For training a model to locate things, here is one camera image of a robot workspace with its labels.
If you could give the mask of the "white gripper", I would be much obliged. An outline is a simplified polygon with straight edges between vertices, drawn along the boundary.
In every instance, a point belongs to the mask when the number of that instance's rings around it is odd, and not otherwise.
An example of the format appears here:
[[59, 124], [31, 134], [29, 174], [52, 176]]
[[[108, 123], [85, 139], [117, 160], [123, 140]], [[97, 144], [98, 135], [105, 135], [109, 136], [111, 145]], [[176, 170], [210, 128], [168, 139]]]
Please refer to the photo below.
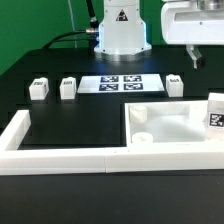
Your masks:
[[224, 45], [224, 0], [163, 0], [162, 36], [167, 44], [187, 45], [193, 68], [204, 58], [195, 45]]

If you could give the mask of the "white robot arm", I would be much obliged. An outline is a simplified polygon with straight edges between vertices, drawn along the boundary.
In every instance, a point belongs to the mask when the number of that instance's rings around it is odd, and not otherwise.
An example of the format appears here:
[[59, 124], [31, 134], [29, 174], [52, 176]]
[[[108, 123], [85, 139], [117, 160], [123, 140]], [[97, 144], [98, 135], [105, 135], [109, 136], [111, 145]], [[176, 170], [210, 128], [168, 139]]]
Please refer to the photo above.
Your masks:
[[[198, 67], [200, 45], [224, 45], [224, 0], [162, 0], [161, 30], [170, 45], [184, 45]], [[110, 61], [134, 61], [149, 54], [140, 0], [104, 0], [95, 56]]]

